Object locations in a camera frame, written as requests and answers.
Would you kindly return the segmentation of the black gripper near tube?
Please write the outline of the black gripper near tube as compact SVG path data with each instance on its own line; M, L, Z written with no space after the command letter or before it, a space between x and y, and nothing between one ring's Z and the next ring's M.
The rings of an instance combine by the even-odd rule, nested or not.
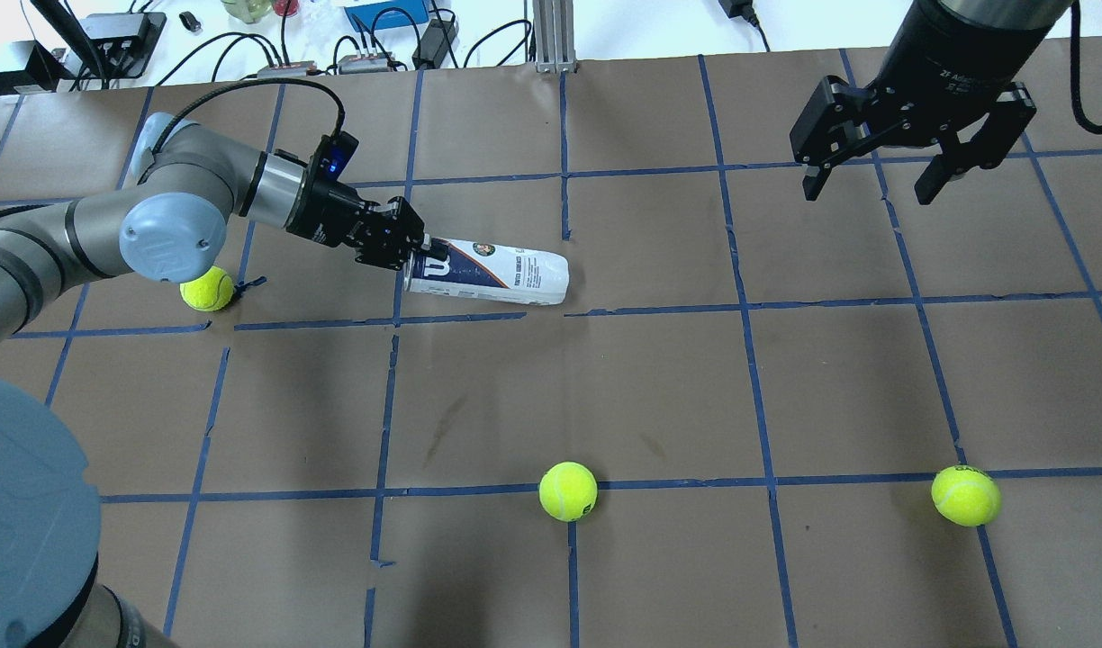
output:
M437 258L437 242L404 197L374 202L342 184L341 173L357 145L345 131L323 136L304 169L287 233L329 248L353 248L360 264L415 271Z

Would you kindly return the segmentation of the robot arm near tube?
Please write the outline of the robot arm near tube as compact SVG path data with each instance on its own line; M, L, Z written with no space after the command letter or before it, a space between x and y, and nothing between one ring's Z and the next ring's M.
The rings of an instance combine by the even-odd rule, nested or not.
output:
M268 153L194 123L198 107L261 86L325 91L336 120L312 158ZM311 78L216 87L177 114L151 114L130 184L71 202L0 212L0 341L28 328L71 288L137 274L192 282L216 263L233 216L401 271L445 261L410 203L363 199L339 176L357 140L336 91ZM168 647L97 579L101 504L86 456L58 415L0 379L0 647Z

